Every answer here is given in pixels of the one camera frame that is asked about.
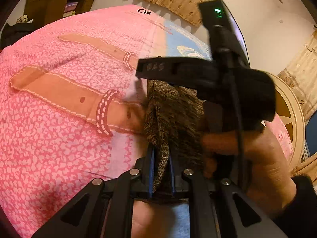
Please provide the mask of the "person's right hand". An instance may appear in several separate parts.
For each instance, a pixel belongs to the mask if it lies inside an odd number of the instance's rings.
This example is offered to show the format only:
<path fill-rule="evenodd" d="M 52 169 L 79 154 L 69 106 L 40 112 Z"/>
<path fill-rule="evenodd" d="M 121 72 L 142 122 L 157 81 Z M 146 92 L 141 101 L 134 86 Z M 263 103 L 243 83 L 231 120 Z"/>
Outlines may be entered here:
<path fill-rule="evenodd" d="M 216 133 L 212 130 L 206 117 L 200 119 L 198 126 L 202 131 L 204 175 L 211 178 L 218 166 L 215 154 L 237 155 L 238 142 L 233 131 Z M 243 133 L 243 145 L 244 158 L 251 164 L 246 195 L 271 218 L 293 209 L 297 187 L 275 135 L 262 125 L 259 130 Z"/>

